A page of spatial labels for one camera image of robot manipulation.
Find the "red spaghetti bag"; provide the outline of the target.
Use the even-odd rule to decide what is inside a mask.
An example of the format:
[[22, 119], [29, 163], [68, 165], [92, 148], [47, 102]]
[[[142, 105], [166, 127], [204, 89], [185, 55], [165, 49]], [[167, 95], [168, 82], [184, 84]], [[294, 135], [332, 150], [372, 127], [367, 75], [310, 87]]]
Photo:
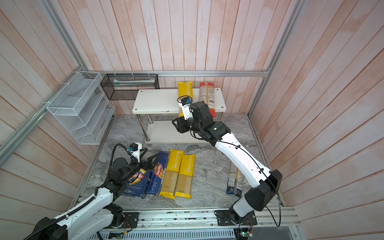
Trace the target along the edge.
[[214, 83], [200, 83], [200, 101], [208, 105], [211, 116], [215, 119], [215, 88]]

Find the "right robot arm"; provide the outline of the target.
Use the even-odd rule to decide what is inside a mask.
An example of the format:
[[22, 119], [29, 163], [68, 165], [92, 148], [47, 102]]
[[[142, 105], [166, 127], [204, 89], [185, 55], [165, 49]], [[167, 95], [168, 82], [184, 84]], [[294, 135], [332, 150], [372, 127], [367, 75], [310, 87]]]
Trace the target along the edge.
[[181, 134], [190, 133], [199, 141], [206, 141], [227, 156], [248, 180], [251, 189], [237, 200], [225, 214], [234, 225], [240, 225], [253, 211], [262, 211], [278, 195], [282, 174], [270, 170], [253, 157], [237, 140], [230, 128], [215, 121], [205, 102], [193, 102], [188, 96], [177, 100], [183, 116], [172, 121]]

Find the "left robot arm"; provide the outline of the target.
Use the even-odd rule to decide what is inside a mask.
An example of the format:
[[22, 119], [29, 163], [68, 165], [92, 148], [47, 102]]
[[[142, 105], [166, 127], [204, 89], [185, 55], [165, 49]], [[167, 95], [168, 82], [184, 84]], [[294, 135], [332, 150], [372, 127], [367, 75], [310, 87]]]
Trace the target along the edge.
[[159, 158], [154, 154], [145, 158], [147, 148], [140, 143], [116, 144], [128, 158], [111, 157], [105, 181], [94, 193], [72, 209], [50, 219], [45, 217], [36, 225], [28, 240], [86, 240], [106, 227], [130, 227], [123, 209], [114, 204], [127, 188], [127, 182], [141, 170], [153, 171]]

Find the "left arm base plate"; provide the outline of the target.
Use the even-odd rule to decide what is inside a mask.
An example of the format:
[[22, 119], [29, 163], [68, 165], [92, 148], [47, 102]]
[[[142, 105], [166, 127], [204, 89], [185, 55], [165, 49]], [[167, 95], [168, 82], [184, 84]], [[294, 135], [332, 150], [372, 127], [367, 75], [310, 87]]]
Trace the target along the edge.
[[139, 220], [139, 212], [121, 212], [114, 215], [111, 227], [115, 229], [135, 229]]

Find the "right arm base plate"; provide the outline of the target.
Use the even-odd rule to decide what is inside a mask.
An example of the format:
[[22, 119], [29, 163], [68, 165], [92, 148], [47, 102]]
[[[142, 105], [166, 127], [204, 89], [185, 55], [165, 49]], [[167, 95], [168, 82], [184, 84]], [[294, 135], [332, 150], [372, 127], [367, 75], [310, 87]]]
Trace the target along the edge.
[[214, 214], [217, 218], [217, 223], [219, 226], [256, 226], [257, 219], [255, 212], [249, 212], [244, 217], [239, 217], [230, 210], [216, 210]]

